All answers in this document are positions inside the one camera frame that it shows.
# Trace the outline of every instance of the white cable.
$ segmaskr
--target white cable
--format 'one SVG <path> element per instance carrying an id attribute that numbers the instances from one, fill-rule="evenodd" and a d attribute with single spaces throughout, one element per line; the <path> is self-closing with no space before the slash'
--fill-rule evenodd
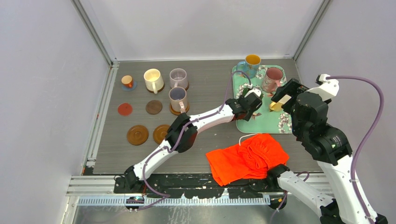
<path id="1" fill-rule="evenodd" d="M 244 135 L 244 136 L 240 137 L 240 138 L 239 138 L 239 146 L 240 146 L 240 140 L 241 140 L 242 138 L 245 138 L 245 137 L 248 137 L 248 136 L 252 136 L 252 135 L 256 135 L 256 134 L 257 134 L 257 133 L 248 134 L 248 135 Z"/>

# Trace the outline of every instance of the blue mug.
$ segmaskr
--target blue mug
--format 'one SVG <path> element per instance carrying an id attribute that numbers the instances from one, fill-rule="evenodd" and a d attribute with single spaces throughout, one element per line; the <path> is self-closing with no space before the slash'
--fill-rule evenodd
<path id="1" fill-rule="evenodd" d="M 246 56 L 243 62 L 239 62 L 236 65 L 235 70 L 241 70 L 249 76 L 249 78 L 254 78 L 256 76 L 257 71 L 260 67 L 261 58 L 257 55 L 248 55 Z"/>

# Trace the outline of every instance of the red coaster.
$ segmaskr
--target red coaster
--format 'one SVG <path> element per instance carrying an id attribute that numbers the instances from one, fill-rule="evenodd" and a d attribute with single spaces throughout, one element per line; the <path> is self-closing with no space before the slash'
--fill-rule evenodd
<path id="1" fill-rule="evenodd" d="M 132 113 L 132 106 L 128 103 L 123 103 L 120 106 L 118 106 L 118 113 L 121 114 L 122 116 L 128 116 L 129 114 Z"/>

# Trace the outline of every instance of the folded cloth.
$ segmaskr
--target folded cloth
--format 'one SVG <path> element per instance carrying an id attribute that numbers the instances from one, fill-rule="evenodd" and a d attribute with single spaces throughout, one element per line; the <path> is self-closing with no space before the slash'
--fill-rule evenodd
<path id="1" fill-rule="evenodd" d="M 269 134 L 257 134 L 239 144 L 206 154 L 214 180 L 224 186 L 239 179 L 263 179 L 267 171 L 286 164 L 289 156 Z"/>

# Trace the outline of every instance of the blue saucer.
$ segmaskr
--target blue saucer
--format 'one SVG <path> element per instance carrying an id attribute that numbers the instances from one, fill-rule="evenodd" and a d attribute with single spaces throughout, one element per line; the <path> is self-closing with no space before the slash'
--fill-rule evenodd
<path id="1" fill-rule="evenodd" d="M 123 91 L 132 91 L 132 90 L 136 89 L 136 87 L 137 87 L 137 81 L 134 81 L 134 85 L 131 88 L 127 88 L 124 85 L 122 85 L 121 88 L 122 88 Z"/>

